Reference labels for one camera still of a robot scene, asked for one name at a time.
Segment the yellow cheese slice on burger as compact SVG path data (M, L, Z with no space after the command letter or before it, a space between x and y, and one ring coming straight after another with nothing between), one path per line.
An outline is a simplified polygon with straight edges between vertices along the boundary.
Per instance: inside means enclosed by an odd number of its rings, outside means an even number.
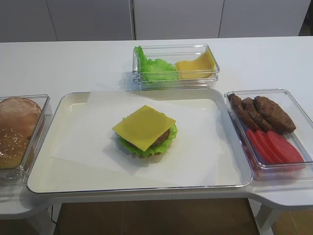
M112 130L124 140L146 151L176 120L144 105L122 119Z

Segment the green lettuce leaves in box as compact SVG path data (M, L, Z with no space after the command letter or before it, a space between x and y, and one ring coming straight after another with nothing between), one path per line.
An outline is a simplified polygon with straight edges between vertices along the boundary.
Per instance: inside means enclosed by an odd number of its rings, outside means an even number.
M163 59L148 59L141 46L134 49L138 57L138 70L144 81L169 81L178 79L176 67Z

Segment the brown patty in burger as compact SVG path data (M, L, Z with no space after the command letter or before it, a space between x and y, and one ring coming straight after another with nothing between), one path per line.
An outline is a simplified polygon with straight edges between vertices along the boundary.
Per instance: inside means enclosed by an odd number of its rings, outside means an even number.
M128 137L127 140L120 138L120 142L124 142L129 146L139 148L141 150L148 149L150 146L159 145L163 141L165 141L170 135L170 129L166 130L162 135L160 135L155 141L152 143L151 137Z

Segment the brown patty right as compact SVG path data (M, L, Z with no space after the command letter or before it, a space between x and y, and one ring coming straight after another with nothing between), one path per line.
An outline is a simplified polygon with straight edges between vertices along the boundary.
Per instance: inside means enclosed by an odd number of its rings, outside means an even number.
M296 126L290 116L274 101L265 96L256 96L254 106L258 113L278 134L292 133Z

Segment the red tomato slice left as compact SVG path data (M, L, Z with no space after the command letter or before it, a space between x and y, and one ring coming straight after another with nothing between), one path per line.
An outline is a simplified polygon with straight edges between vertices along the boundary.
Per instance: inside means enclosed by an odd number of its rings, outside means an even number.
M250 129L246 131L246 135L253 144L254 148L259 152L259 155L264 159L263 162L268 165L275 163L274 155L263 141L260 141Z

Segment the flat orange bun bottom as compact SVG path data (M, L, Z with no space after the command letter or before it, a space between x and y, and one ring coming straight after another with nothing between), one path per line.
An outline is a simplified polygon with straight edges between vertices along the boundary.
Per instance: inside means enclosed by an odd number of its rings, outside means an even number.
M40 106L30 99L7 98L0 102L0 127L12 128L29 139L41 112Z

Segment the white parchment paper sheet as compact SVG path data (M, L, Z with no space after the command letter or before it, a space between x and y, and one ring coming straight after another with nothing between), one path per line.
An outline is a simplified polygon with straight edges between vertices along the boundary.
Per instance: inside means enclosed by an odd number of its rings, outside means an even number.
M119 143L113 127L144 105L173 118L178 132L164 153L138 158ZM211 99L156 101L130 93L92 93L55 157L174 184L212 180L229 152L222 131L221 111Z

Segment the red tomato slice right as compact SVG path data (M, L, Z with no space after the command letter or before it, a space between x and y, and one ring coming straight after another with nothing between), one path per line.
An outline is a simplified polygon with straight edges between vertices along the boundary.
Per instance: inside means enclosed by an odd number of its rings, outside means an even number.
M268 131L267 136L270 145L283 163L303 163L304 160L298 150L284 137L274 131Z

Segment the brown patty middle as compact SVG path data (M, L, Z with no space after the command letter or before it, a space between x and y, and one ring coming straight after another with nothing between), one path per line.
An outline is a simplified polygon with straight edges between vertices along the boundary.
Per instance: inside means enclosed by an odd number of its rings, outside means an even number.
M275 131L273 126L269 124L257 111L254 106L254 100L247 97L242 100L242 106L247 111L252 120L262 129L264 132Z

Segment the clear box lettuce and cheese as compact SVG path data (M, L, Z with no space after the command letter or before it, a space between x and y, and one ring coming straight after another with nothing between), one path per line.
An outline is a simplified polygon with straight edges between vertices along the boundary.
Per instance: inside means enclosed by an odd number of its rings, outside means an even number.
M133 81L141 90L213 88L220 67L208 44L136 46Z

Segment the bottom bun of burger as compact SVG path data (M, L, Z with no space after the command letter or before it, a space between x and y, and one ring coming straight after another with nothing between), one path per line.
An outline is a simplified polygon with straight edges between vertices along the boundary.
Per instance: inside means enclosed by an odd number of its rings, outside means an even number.
M165 153L167 151L167 147L149 147L146 151L142 151L138 148L134 148L131 150L132 154L135 154L136 157L139 157L141 159L152 157L155 155L159 155L162 153Z

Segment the sesame bun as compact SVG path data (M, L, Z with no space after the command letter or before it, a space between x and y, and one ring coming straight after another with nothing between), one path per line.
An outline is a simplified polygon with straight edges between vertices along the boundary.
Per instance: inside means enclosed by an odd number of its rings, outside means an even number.
M16 168L21 163L28 139L12 128L0 130L0 168Z

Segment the clear box with buns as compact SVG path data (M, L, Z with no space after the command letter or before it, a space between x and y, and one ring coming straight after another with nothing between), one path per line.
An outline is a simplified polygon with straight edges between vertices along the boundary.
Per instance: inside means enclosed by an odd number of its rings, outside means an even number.
M0 184L24 184L52 120L46 94L0 98Z

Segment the clear box patties and tomatoes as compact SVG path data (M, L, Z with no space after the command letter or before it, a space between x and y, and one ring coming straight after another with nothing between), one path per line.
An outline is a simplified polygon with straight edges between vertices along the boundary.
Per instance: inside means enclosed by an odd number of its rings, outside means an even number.
M256 180L313 178L313 122L283 89L225 94Z

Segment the red tomato slice middle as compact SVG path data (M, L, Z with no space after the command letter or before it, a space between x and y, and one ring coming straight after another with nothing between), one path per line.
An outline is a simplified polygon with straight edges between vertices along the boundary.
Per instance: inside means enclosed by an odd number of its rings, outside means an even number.
M255 137L257 142L264 150L263 157L267 161L268 164L282 164L283 161L278 157L278 155L272 149L268 136L265 132L261 130L257 130L255 132Z

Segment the green lettuce leaf on burger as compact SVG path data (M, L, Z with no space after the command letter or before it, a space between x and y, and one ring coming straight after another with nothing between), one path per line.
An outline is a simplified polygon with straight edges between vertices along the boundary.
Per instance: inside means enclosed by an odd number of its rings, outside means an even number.
M126 150L139 158L165 153L176 138L176 121L164 113L155 117L128 116L112 130Z

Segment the yellow cheese slices in box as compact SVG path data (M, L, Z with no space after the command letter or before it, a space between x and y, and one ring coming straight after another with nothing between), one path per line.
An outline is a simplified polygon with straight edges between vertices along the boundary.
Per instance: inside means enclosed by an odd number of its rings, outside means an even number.
M216 70L216 65L209 50L195 60L183 60L176 63L180 79L209 78Z

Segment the red tomato slice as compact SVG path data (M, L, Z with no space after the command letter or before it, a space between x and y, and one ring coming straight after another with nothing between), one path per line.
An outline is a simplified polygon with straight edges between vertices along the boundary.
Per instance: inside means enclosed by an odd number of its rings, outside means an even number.
M255 132L255 137L257 142L264 150L263 157L267 161L268 164L282 164L283 161L278 157L278 155L272 149L268 136L265 132L261 130L257 130Z
M298 150L284 137L274 131L268 131L267 136L270 145L283 163L303 163L304 160Z
M259 155L264 159L263 162L268 165L275 163L274 155L263 141L260 141L250 129L246 131L246 135L253 144L254 148L259 152Z

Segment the white serving tray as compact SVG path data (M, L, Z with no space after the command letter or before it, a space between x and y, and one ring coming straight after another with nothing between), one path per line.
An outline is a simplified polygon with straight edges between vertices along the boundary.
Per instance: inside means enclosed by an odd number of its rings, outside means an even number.
M155 188L233 188L243 187L251 182L252 171L230 119L224 97L214 89L128 92L156 101L202 98L211 99L217 103L221 111L222 133L229 152L221 159L212 180L204 178L200 181L194 180L174 184L164 180L132 176L127 173L56 158L55 152L58 145L66 138L70 125L79 117L92 93L71 93L60 100L27 181L27 186L32 192L63 193Z

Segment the brown patty left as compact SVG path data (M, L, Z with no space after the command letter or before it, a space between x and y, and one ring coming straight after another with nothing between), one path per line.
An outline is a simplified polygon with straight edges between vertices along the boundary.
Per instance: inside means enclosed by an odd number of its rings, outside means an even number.
M238 118L253 132L260 130L260 127L253 121L248 112L242 106L242 100L235 94L228 96L232 110Z

